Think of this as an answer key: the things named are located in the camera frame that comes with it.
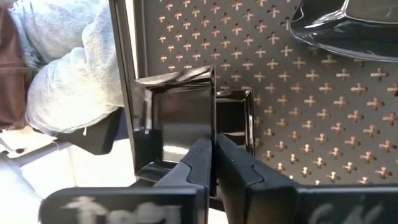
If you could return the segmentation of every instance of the black armrest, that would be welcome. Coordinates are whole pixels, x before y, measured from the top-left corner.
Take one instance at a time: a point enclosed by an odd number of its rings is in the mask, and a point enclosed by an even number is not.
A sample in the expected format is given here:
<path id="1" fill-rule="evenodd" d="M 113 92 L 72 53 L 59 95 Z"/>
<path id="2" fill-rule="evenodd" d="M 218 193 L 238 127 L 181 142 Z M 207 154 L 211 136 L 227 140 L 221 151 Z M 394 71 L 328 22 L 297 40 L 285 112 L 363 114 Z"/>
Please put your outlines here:
<path id="1" fill-rule="evenodd" d="M 99 123 L 88 127 L 86 135 L 83 135 L 85 129 L 82 128 L 70 134 L 60 133 L 56 137 L 94 155 L 108 154 L 118 132 L 122 110 L 119 108 Z"/>

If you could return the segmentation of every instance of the cross-shaped cutout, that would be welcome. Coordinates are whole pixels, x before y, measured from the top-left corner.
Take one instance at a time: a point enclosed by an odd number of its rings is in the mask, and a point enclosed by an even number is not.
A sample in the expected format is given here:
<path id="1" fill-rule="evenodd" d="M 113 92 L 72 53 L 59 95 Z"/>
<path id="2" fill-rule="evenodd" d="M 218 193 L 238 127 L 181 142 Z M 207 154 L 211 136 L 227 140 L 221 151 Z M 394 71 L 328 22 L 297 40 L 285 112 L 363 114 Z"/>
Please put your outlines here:
<path id="1" fill-rule="evenodd" d="M 293 142 L 296 142 L 301 138 L 301 136 L 296 131 L 293 131 L 292 134 L 289 134 L 287 137 L 291 138 Z"/>
<path id="2" fill-rule="evenodd" d="M 200 33 L 198 31 L 195 30 L 195 32 L 192 34 L 192 37 L 195 38 L 195 40 L 198 39 L 198 37 L 200 36 Z"/>
<path id="3" fill-rule="evenodd" d="M 297 107 L 295 107 L 294 109 L 293 109 L 293 111 L 289 111 L 289 114 L 290 115 L 293 115 L 293 116 L 295 116 L 295 117 L 297 117 L 298 115 L 301 115 L 301 114 L 303 114 Z"/>
<path id="4" fill-rule="evenodd" d="M 254 64 L 253 64 L 253 63 L 251 63 L 249 59 L 246 59 L 246 62 L 245 62 L 245 63 L 243 63 L 243 64 L 242 64 L 242 66 L 244 67 L 244 69 L 246 69 L 246 70 L 250 70 L 250 68 L 251 68 L 251 67 L 253 67 L 253 66 L 254 66 Z"/>
<path id="5" fill-rule="evenodd" d="M 191 3 L 190 0 L 185 0 L 184 2 L 182 2 L 182 4 L 184 5 L 184 7 L 188 7 L 188 5 Z"/>
<path id="6" fill-rule="evenodd" d="M 377 72 L 371 73 L 371 77 L 377 78 L 379 82 L 381 82 L 383 78 L 386 78 L 388 76 L 388 72 L 385 72 L 383 68 L 378 68 Z"/>
<path id="7" fill-rule="evenodd" d="M 180 39 L 182 38 L 182 34 L 177 33 L 175 38 L 176 38 L 177 41 L 180 41 Z"/>
<path id="8" fill-rule="evenodd" d="M 211 11 L 213 12 L 213 14 L 217 14 L 217 12 L 219 11 L 220 7 L 217 6 L 217 3 L 213 3 L 213 7 L 211 8 Z"/>
<path id="9" fill-rule="evenodd" d="M 314 82 L 316 78 L 319 78 L 319 75 L 316 73 L 314 69 L 311 69 L 311 73 L 305 75 L 307 78 Z"/>
<path id="10" fill-rule="evenodd" d="M 267 28 L 267 26 L 262 23 L 262 21 L 259 21 L 258 25 L 255 26 L 255 28 L 260 32 L 264 32 L 264 30 Z"/>
<path id="11" fill-rule="evenodd" d="M 362 177 L 361 180 L 358 181 L 359 184 L 370 184 L 369 178 Z"/>
<path id="12" fill-rule="evenodd" d="M 163 21 L 166 19 L 166 17 L 165 16 L 163 16 L 163 15 L 160 15 L 160 17 L 159 17 L 159 21 L 160 21 L 160 23 L 163 23 Z"/>
<path id="13" fill-rule="evenodd" d="M 239 24 L 235 24 L 235 28 L 232 29 L 232 32 L 234 32 L 235 35 L 239 35 L 239 32 L 241 32 L 242 30 L 243 29 L 239 26 Z"/>
<path id="14" fill-rule="evenodd" d="M 275 136 L 275 133 L 271 130 L 271 128 L 269 128 L 267 131 L 264 131 L 264 135 L 267 137 L 273 137 Z"/>
<path id="15" fill-rule="evenodd" d="M 162 35 L 159 37 L 159 40 L 163 43 L 166 40 L 166 37 Z"/>
<path id="16" fill-rule="evenodd" d="M 330 86 L 329 83 L 325 83 L 323 86 L 319 87 L 319 90 L 322 91 L 324 94 L 328 94 L 329 91 L 333 90 L 333 88 Z"/>
<path id="17" fill-rule="evenodd" d="M 267 150 L 266 153 L 263 154 L 263 156 L 264 156 L 268 161 L 270 161 L 272 158 L 274 158 L 274 155 L 273 155 L 273 153 L 271 153 L 270 150 Z"/>
<path id="18" fill-rule="evenodd" d="M 273 94 L 273 93 L 274 93 L 274 90 L 275 90 L 276 88 L 274 87 L 274 84 L 273 84 L 273 83 L 270 83 L 269 86 L 266 86 L 266 87 L 265 87 L 265 89 L 266 89 L 270 94 Z"/>
<path id="19" fill-rule="evenodd" d="M 312 124 L 312 121 L 307 121 L 305 124 L 301 125 L 301 127 L 307 129 L 307 130 L 311 130 L 313 128 L 315 128 L 315 126 Z"/>
<path id="20" fill-rule="evenodd" d="M 271 61 L 267 63 L 271 70 L 273 70 L 278 64 L 279 62 L 276 62 L 274 58 L 271 58 Z"/>
<path id="21" fill-rule="evenodd" d="M 183 56 L 180 55 L 180 54 L 178 54 L 177 56 L 175 56 L 175 58 L 176 58 L 179 62 L 181 62 L 181 59 L 183 58 Z"/>
<path id="22" fill-rule="evenodd" d="M 211 31 L 211 34 L 213 35 L 213 37 L 217 37 L 218 34 L 220 34 L 220 31 L 217 29 L 217 27 L 215 27 L 214 30 Z"/>
<path id="23" fill-rule="evenodd" d="M 295 154 L 290 155 L 290 164 L 294 165 L 296 162 L 300 161 Z"/>
<path id="24" fill-rule="evenodd" d="M 167 49 L 169 50 L 169 52 L 171 52 L 171 51 L 173 51 L 174 46 L 173 46 L 173 45 L 169 45 L 169 46 L 167 47 Z"/>
<path id="25" fill-rule="evenodd" d="M 242 3 L 242 2 L 239 2 L 239 1 L 236 1 L 236 2 L 232 5 L 232 7 L 235 8 L 235 11 L 238 11 L 239 8 L 240 8 L 241 6 L 243 6 L 243 3 Z"/>
<path id="26" fill-rule="evenodd" d="M 282 173 L 282 171 L 285 171 L 286 168 L 282 165 L 282 163 L 278 163 L 278 166 L 275 167 L 275 170 L 279 173 Z"/>
<path id="27" fill-rule="evenodd" d="M 184 65 L 184 69 L 191 69 L 192 65 Z"/>
<path id="28" fill-rule="evenodd" d="M 266 76 L 262 74 L 262 72 L 260 71 L 258 74 L 254 75 L 254 78 L 257 78 L 258 82 L 261 82 L 261 80 L 263 78 L 265 78 Z"/>
<path id="29" fill-rule="evenodd" d="M 235 51 L 231 54 L 232 56 L 235 57 L 235 59 L 238 59 L 240 55 L 242 55 L 242 51 L 238 51 L 238 48 L 235 48 Z"/>
<path id="30" fill-rule="evenodd" d="M 234 82 L 238 82 L 240 78 L 242 78 L 242 76 L 240 74 L 238 74 L 238 72 L 235 72 L 234 75 L 231 75 L 231 78 L 234 79 Z"/>
<path id="31" fill-rule="evenodd" d="M 276 9 L 275 6 L 272 6 L 272 9 L 269 10 L 268 13 L 272 15 L 273 19 L 275 19 L 276 16 L 280 13 L 280 10 Z"/>
<path id="32" fill-rule="evenodd" d="M 277 101 L 278 103 L 281 103 L 283 106 L 286 106 L 289 99 L 286 97 L 286 95 L 282 95 L 282 97 L 279 98 Z"/>
<path id="33" fill-rule="evenodd" d="M 308 104 L 309 107 L 312 107 L 317 101 L 313 96 L 308 97 L 307 100 L 304 100 L 304 103 Z"/>
<path id="34" fill-rule="evenodd" d="M 344 144 L 349 145 L 352 149 L 355 149 L 356 146 L 360 146 L 361 142 L 359 142 L 356 137 L 352 136 L 349 140 L 345 140 Z"/>
<path id="35" fill-rule="evenodd" d="M 197 61 L 197 60 L 199 60 L 199 58 L 201 57 L 201 55 L 198 54 L 198 53 L 195 51 L 195 54 L 193 54 L 192 57 L 195 59 L 195 61 Z"/>
<path id="36" fill-rule="evenodd" d="M 325 64 L 327 67 L 331 67 L 331 65 L 337 63 L 337 61 L 333 58 L 332 55 L 327 55 L 326 59 L 321 60 L 321 63 Z"/>
<path id="37" fill-rule="evenodd" d="M 227 71 L 229 69 L 229 67 L 231 67 L 231 64 L 226 63 L 226 60 L 224 61 L 224 64 L 220 65 L 221 68 L 223 68 L 224 71 Z"/>
<path id="38" fill-rule="evenodd" d="M 231 41 L 229 41 L 227 37 L 224 37 L 224 41 L 222 41 L 221 44 L 224 46 L 224 48 L 227 48 L 230 43 Z"/>
<path id="39" fill-rule="evenodd" d="M 329 155 L 332 155 L 335 159 L 338 159 L 343 153 L 339 150 L 339 148 L 334 147 L 332 151 L 329 152 Z"/>
<path id="40" fill-rule="evenodd" d="M 384 106 L 384 102 L 382 102 L 379 98 L 374 97 L 373 100 L 367 102 L 366 105 L 371 106 L 373 110 L 377 111 L 380 107 Z"/>
<path id="41" fill-rule="evenodd" d="M 185 50 L 189 50 L 189 48 L 191 48 L 191 44 L 188 44 L 188 42 L 186 42 L 183 47 L 185 48 Z"/>
<path id="42" fill-rule="evenodd" d="M 177 13 L 174 14 L 174 17 L 176 20 L 180 20 L 180 18 L 182 17 L 182 13 L 177 11 Z"/>
<path id="43" fill-rule="evenodd" d="M 261 46 L 259 46 L 258 50 L 256 51 L 256 55 L 259 56 L 259 58 L 262 58 L 263 54 L 266 54 L 267 52 L 265 50 L 262 49 Z"/>
<path id="44" fill-rule="evenodd" d="M 283 79 L 284 82 L 287 82 L 287 79 L 291 76 L 286 71 L 284 71 L 282 74 L 278 75 L 278 77 Z"/>
<path id="45" fill-rule="evenodd" d="M 191 23 L 190 22 L 184 22 L 184 24 L 182 24 L 182 25 L 185 27 L 185 29 L 188 29 L 191 26 Z"/>
<path id="46" fill-rule="evenodd" d="M 169 69 L 170 71 L 172 71 L 172 70 L 174 70 L 174 69 L 175 69 L 175 66 L 174 66 L 174 65 L 172 65 L 172 64 L 170 64 L 170 65 L 168 66 L 168 69 Z"/>
<path id="47" fill-rule="evenodd" d="M 276 111 L 272 106 L 268 106 L 268 108 L 264 110 L 264 113 L 267 114 L 268 116 L 272 116 L 273 114 L 276 113 Z"/>
<path id="48" fill-rule="evenodd" d="M 322 169 L 322 167 L 326 166 L 326 162 L 323 161 L 323 159 L 321 157 L 319 157 L 313 163 L 318 167 L 318 169 Z"/>
<path id="49" fill-rule="evenodd" d="M 246 21 L 250 22 L 251 18 L 254 16 L 254 14 L 250 11 L 250 9 L 247 10 L 247 13 L 243 16 Z"/>
<path id="50" fill-rule="evenodd" d="M 386 140 L 385 143 L 379 144 L 379 148 L 385 150 L 385 152 L 390 153 L 393 149 L 397 149 L 391 141 Z"/>
<path id="51" fill-rule="evenodd" d="M 168 3 L 168 4 L 166 5 L 166 9 L 167 9 L 168 11 L 172 10 L 172 7 L 173 7 L 173 4 L 172 4 L 172 3 Z"/>
<path id="52" fill-rule="evenodd" d="M 286 127 L 288 126 L 288 122 L 285 121 L 284 118 L 281 118 L 278 122 L 276 122 L 276 125 L 280 126 L 280 127 Z"/>
<path id="53" fill-rule="evenodd" d="M 394 94 L 394 97 L 398 96 L 398 83 L 394 83 L 394 86 L 387 88 L 387 91 Z"/>
<path id="54" fill-rule="evenodd" d="M 200 10 L 195 6 L 192 11 L 192 15 L 196 18 L 198 17 Z"/>
<path id="55" fill-rule="evenodd" d="M 203 18 L 203 20 L 200 22 L 200 24 L 203 25 L 203 27 L 207 27 L 207 25 L 209 24 L 210 20 L 208 20 L 206 18 L 206 16 Z"/>
<path id="56" fill-rule="evenodd" d="M 162 62 L 165 62 L 165 61 L 167 60 L 167 57 L 166 57 L 165 55 L 162 55 L 162 56 L 160 57 L 160 60 L 161 60 Z"/>
<path id="57" fill-rule="evenodd" d="M 227 13 L 224 13 L 224 17 L 221 18 L 221 21 L 224 22 L 224 25 L 228 23 L 228 21 L 231 20 L 231 16 L 228 16 Z"/>
<path id="58" fill-rule="evenodd" d="M 351 91 L 355 92 L 358 96 L 361 96 L 364 92 L 368 90 L 362 83 L 357 83 L 356 86 L 351 87 Z"/>
<path id="59" fill-rule="evenodd" d="M 285 27 L 285 30 L 288 31 L 290 30 L 290 21 L 289 18 L 286 17 L 285 22 L 280 23 L 281 26 Z"/>
<path id="60" fill-rule="evenodd" d="M 257 94 L 257 96 L 256 97 L 254 97 L 254 102 L 259 106 L 259 105 L 261 105 L 261 96 L 260 96 L 260 94 Z"/>
<path id="61" fill-rule="evenodd" d="M 244 43 L 246 43 L 247 46 L 250 46 L 250 43 L 254 42 L 253 38 L 250 38 L 250 35 L 246 35 L 246 38 L 243 40 Z"/>
<path id="62" fill-rule="evenodd" d="M 309 144 L 304 145 L 304 147 L 301 148 L 300 150 L 304 151 L 304 153 L 306 153 L 306 154 L 309 154 L 310 152 L 314 152 L 313 148 L 311 148 Z"/>
<path id="63" fill-rule="evenodd" d="M 267 37 L 267 40 L 271 41 L 271 44 L 276 44 L 276 41 L 279 40 L 280 37 L 276 36 L 274 32 L 271 33 L 271 36 Z"/>
<path id="64" fill-rule="evenodd" d="M 300 69 L 301 66 L 305 64 L 307 63 L 303 61 L 301 57 L 297 57 L 297 60 L 293 62 L 293 65 L 297 66 L 298 69 Z"/>
<path id="65" fill-rule="evenodd" d="M 397 121 L 397 116 L 395 113 L 390 113 L 388 116 L 382 117 L 383 121 L 387 121 L 388 124 L 391 126 L 395 125 L 395 122 Z"/>
<path id="66" fill-rule="evenodd" d="M 347 78 L 351 77 L 351 74 L 347 72 L 347 69 L 343 68 L 341 73 L 336 74 L 337 78 L 340 78 L 341 81 L 345 81 Z"/>
<path id="67" fill-rule="evenodd" d="M 218 57 L 220 57 L 221 56 L 221 54 L 220 53 L 218 53 L 217 51 L 214 51 L 213 53 L 211 53 L 211 55 L 210 55 L 214 60 L 217 60 L 218 59 Z"/>
<path id="68" fill-rule="evenodd" d="M 336 123 L 336 126 L 333 126 L 330 129 L 337 135 L 340 135 L 343 131 L 347 130 L 340 122 Z"/>
<path id="69" fill-rule="evenodd" d="M 345 97 L 340 96 L 340 97 L 338 98 L 338 100 L 335 100 L 335 101 L 333 102 L 333 104 L 334 104 L 334 105 L 338 105 L 339 109 L 343 109 L 343 107 L 344 107 L 345 105 L 347 105 L 348 102 L 345 100 Z"/>
<path id="70" fill-rule="evenodd" d="M 303 90 L 299 83 L 296 83 L 294 86 L 290 87 L 290 89 L 295 93 L 300 93 L 300 91 Z"/>
<path id="71" fill-rule="evenodd" d="M 288 45 L 285 45 L 285 48 L 280 50 L 281 53 L 285 55 L 285 57 L 289 56 L 289 53 L 293 52 L 293 49 L 290 49 Z"/>
<path id="72" fill-rule="evenodd" d="M 365 116 L 361 115 L 358 110 L 354 110 L 354 113 L 353 114 L 349 114 L 347 116 L 347 118 L 352 119 L 354 121 L 354 123 L 358 123 L 359 121 L 364 119 Z"/>
<path id="73" fill-rule="evenodd" d="M 267 0 L 256 0 L 256 2 L 258 3 L 258 5 L 260 7 L 264 6 L 264 3 L 267 2 Z"/>
<path id="74" fill-rule="evenodd" d="M 174 28 L 174 25 L 168 25 L 166 27 L 167 31 L 169 31 L 169 32 L 171 32 L 173 28 Z"/>
<path id="75" fill-rule="evenodd" d="M 375 135 L 380 134 L 380 130 L 377 129 L 375 125 L 370 125 L 369 129 L 364 129 L 363 133 L 369 134 L 371 138 L 373 138 Z"/>
<path id="76" fill-rule="evenodd" d="M 364 160 L 366 164 L 370 164 L 371 161 L 376 161 L 377 157 L 372 154 L 372 152 L 365 152 L 365 155 L 360 155 L 360 159 Z"/>
<path id="77" fill-rule="evenodd" d="M 319 137 L 316 137 L 315 140 L 318 141 L 321 145 L 324 145 L 325 142 L 329 141 L 329 139 L 326 138 L 325 134 L 323 133 L 319 134 Z"/>
<path id="78" fill-rule="evenodd" d="M 202 43 L 202 44 L 201 44 L 201 46 L 203 47 L 203 49 L 205 49 L 205 50 L 206 50 L 206 49 L 207 49 L 207 47 L 208 47 L 208 46 L 210 46 L 210 42 L 207 42 L 207 40 L 206 40 L 206 39 L 205 39 L 205 40 L 203 40 L 203 41 L 204 41 L 204 43 Z"/>
<path id="79" fill-rule="evenodd" d="M 317 113 L 318 117 L 321 117 L 322 119 L 326 119 L 328 117 L 330 117 L 330 113 L 328 112 L 327 109 L 322 109 L 322 112 Z"/>
<path id="80" fill-rule="evenodd" d="M 262 123 L 262 121 L 260 120 L 260 117 L 257 116 L 257 117 L 254 119 L 254 125 L 255 125 L 256 127 L 258 127 L 261 123 Z"/>

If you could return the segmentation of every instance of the person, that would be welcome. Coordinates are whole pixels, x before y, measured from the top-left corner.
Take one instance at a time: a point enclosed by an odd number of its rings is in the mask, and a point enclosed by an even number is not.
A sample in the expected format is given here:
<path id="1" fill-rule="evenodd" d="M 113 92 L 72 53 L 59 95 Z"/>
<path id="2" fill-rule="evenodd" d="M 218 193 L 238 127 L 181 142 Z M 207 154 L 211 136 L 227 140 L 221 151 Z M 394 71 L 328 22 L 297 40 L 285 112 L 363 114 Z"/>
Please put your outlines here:
<path id="1" fill-rule="evenodd" d="M 7 12 L 32 74 L 26 84 L 27 125 L 51 136 L 72 133 L 123 106 L 108 0 L 18 0 Z M 0 43 L 7 36 L 1 23 Z M 1 54 L 0 65 L 6 57 Z M 9 91 L 0 96 L 0 121 L 7 110 L 1 97 L 24 91 L 10 90 L 12 83 L 0 72 L 2 86 L 0 93 Z"/>

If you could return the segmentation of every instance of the printed logo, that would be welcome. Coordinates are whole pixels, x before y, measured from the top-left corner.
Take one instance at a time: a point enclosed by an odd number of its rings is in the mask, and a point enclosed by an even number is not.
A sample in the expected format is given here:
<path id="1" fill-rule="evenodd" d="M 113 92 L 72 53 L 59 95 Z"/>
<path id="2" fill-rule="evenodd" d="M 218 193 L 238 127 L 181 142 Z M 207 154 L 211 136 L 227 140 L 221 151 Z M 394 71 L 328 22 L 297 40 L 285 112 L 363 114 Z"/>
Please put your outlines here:
<path id="1" fill-rule="evenodd" d="M 309 224 L 329 224 L 333 223 L 333 221 L 330 222 L 320 222 L 320 219 L 325 218 L 325 217 L 330 217 L 333 216 L 332 212 L 334 211 L 335 207 L 334 205 L 330 203 L 324 203 L 320 205 L 317 209 L 315 209 L 308 222 Z M 363 205 L 357 205 L 352 209 L 352 211 L 347 215 L 347 217 L 344 219 L 342 224 L 373 224 L 380 213 L 382 212 L 382 205 L 376 205 L 370 211 L 364 214 L 364 206 Z"/>
<path id="2" fill-rule="evenodd" d="M 62 208 L 76 209 L 78 224 L 96 224 L 97 216 L 105 216 L 107 224 L 181 224 L 181 206 L 159 206 L 152 202 L 138 205 L 135 211 L 113 210 L 95 202 L 93 197 L 74 198 Z"/>

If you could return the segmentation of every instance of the reflective black surface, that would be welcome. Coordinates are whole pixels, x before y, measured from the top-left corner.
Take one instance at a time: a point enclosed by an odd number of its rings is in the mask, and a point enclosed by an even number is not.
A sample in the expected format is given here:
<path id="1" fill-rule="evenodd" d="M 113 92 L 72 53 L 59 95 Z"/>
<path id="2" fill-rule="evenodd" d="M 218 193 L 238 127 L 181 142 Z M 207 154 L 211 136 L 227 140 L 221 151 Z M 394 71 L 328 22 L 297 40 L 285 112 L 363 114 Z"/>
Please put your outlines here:
<path id="1" fill-rule="evenodd" d="M 185 155 L 200 138 L 215 138 L 215 71 L 205 66 L 133 84 L 134 166 L 162 161 L 163 150 Z"/>
<path id="2" fill-rule="evenodd" d="M 229 224 L 395 223 L 398 185 L 300 185 L 217 135 Z"/>
<path id="3" fill-rule="evenodd" d="M 398 62 L 395 0 L 303 0 L 291 31 L 300 41 L 342 56 Z"/>
<path id="4" fill-rule="evenodd" d="M 254 112 L 252 90 L 218 91 L 216 94 L 217 134 L 237 145 L 245 145 L 254 155 Z"/>

